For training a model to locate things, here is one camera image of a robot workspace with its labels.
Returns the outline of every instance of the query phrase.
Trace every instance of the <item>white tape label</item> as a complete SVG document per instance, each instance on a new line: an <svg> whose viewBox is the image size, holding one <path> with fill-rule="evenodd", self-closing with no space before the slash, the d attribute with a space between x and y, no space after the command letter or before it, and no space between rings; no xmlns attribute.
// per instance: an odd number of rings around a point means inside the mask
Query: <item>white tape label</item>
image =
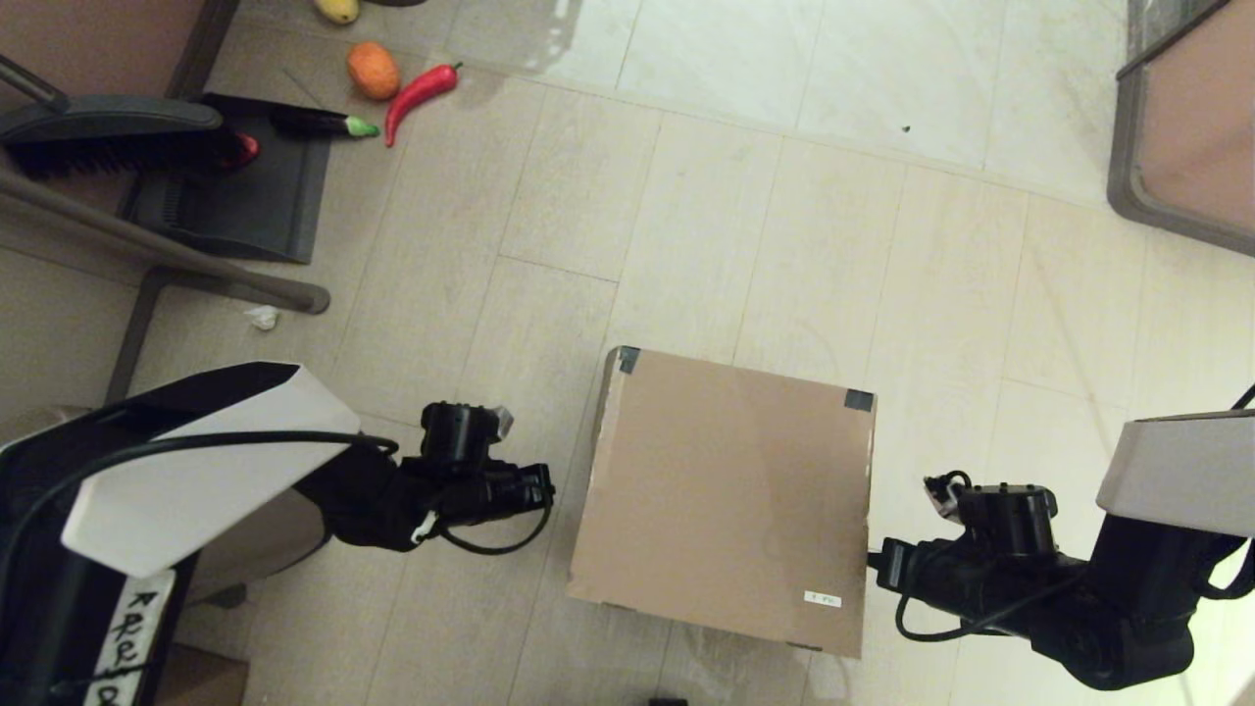
<svg viewBox="0 0 1255 706"><path fill-rule="evenodd" d="M827 593L816 593L813 591L802 592L802 599L807 603L818 603L820 606L827 606L828 608L840 608L841 597L828 596Z"/></svg>

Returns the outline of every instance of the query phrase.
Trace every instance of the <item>red chili pepper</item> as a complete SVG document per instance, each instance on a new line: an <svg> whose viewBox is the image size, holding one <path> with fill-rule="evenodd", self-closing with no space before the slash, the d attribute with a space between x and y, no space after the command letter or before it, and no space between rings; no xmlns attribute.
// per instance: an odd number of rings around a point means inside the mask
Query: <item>red chili pepper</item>
<svg viewBox="0 0 1255 706"><path fill-rule="evenodd" d="M458 69L462 61L453 64L441 64L423 75L415 78L393 98L388 105L388 118L384 119L384 142L388 147L397 140L397 127L405 115L442 93L448 93L458 85Z"/></svg>

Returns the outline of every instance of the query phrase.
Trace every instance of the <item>small cardboard box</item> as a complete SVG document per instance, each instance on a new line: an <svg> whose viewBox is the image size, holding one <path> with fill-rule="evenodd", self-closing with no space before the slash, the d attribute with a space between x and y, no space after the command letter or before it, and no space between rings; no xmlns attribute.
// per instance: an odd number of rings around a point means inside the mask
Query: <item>small cardboard box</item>
<svg viewBox="0 0 1255 706"><path fill-rule="evenodd" d="M875 398L610 352L567 593L860 657Z"/></svg>

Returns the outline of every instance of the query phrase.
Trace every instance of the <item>white label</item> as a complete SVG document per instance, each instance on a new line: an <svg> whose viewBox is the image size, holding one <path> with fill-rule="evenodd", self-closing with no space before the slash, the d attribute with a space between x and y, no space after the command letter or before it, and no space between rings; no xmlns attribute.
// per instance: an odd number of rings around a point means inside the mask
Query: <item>white label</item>
<svg viewBox="0 0 1255 706"><path fill-rule="evenodd" d="M146 579L128 578L109 621L109 632L95 661L95 673L103 675L138 667L148 661L161 617L174 589L174 571L166 569ZM143 672L128 672L94 682L87 690L83 706L124 706L136 702Z"/></svg>
<svg viewBox="0 0 1255 706"><path fill-rule="evenodd" d="M816 593L813 591L802 592L802 599L807 603L818 603L820 606L827 606L828 608L840 608L841 597L828 596L827 593Z"/></svg>

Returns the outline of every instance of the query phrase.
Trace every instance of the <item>yellow fruit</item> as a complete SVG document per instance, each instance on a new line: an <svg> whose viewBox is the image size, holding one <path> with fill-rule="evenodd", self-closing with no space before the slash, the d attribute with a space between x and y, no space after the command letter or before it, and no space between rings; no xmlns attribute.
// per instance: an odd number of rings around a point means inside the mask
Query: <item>yellow fruit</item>
<svg viewBox="0 0 1255 706"><path fill-rule="evenodd" d="M358 19L358 13L361 10L358 0L314 0L314 5L324 18L338 25L346 25Z"/></svg>
<svg viewBox="0 0 1255 706"><path fill-rule="evenodd" d="M349 50L349 78L375 100L388 100L400 90L400 69L378 41L363 41Z"/></svg>

